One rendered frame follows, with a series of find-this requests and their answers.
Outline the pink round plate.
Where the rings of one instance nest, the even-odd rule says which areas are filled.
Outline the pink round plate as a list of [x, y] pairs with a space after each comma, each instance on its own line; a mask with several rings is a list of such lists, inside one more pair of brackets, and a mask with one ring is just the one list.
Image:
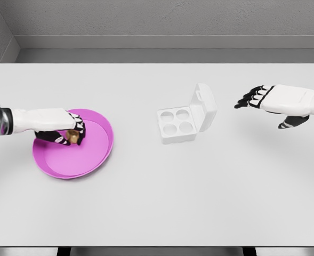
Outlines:
[[110, 122], [100, 113], [90, 109], [71, 109], [86, 126], [82, 144], [63, 146], [35, 139], [33, 157], [36, 165], [46, 174], [60, 179], [86, 175], [99, 167], [110, 155], [114, 132]]

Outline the brown egg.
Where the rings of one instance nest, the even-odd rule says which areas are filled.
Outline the brown egg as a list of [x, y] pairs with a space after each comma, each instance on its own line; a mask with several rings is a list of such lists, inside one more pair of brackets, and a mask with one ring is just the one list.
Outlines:
[[68, 130], [66, 132], [66, 138], [71, 144], [76, 144], [79, 139], [79, 131], [76, 130]]

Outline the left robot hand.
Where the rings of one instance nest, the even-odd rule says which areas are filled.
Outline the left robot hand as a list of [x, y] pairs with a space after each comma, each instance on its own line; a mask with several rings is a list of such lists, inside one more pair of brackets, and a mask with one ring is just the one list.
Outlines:
[[54, 142], [65, 146], [71, 143], [59, 131], [74, 130], [79, 133], [76, 144], [80, 146], [85, 138], [86, 126], [83, 119], [62, 108], [37, 109], [28, 112], [30, 128], [37, 139]]

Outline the white egg box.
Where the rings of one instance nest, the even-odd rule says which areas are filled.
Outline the white egg box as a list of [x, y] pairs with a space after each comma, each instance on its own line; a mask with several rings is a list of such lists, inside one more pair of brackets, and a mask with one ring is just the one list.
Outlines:
[[207, 84], [195, 86], [190, 104], [157, 111], [163, 144], [194, 141], [199, 132], [206, 131], [218, 111], [212, 90]]

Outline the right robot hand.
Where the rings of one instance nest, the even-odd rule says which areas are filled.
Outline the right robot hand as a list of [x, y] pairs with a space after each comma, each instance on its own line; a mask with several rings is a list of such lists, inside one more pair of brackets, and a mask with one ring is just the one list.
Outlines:
[[297, 127], [309, 119], [313, 99], [314, 90], [281, 84], [262, 85], [246, 93], [234, 108], [253, 107], [273, 114], [284, 114], [286, 118], [278, 128], [288, 129]]

